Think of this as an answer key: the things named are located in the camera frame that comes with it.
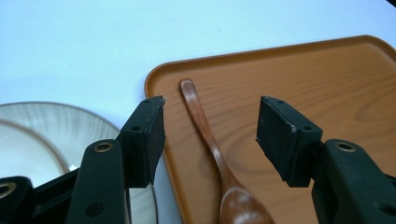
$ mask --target orange tray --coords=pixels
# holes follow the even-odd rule
[[[260,97],[287,101],[323,129],[365,148],[396,175],[396,51],[372,36],[166,63],[148,75],[162,95],[165,162],[184,223],[219,223],[216,165],[195,131],[177,83],[192,78],[235,176],[277,223],[317,223],[311,188],[289,189],[255,142]]]

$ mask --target white surface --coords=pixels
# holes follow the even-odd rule
[[[353,35],[396,47],[396,8],[361,1],[0,2],[0,104],[55,101],[121,127],[162,63]],[[180,222],[159,165],[160,223]]]

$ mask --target mounting hole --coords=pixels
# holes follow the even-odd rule
[[[105,204],[104,203],[93,203],[88,206],[85,214],[89,217],[96,217],[99,216],[105,211]]]
[[[396,217],[396,208],[394,206],[392,206],[391,204],[375,202],[374,206],[377,209],[379,209],[381,212],[383,212],[389,216]]]
[[[349,143],[346,143],[346,142],[337,142],[337,143],[335,143],[335,146],[338,149],[343,150],[345,152],[354,152],[354,151],[356,151],[356,148],[354,148],[352,145],[350,145]]]
[[[6,182],[0,184],[0,199],[6,198],[12,191],[15,190],[17,185],[14,182]]]
[[[101,143],[96,145],[93,150],[95,150],[95,152],[106,152],[109,151],[111,148],[113,148],[113,144],[111,143]]]

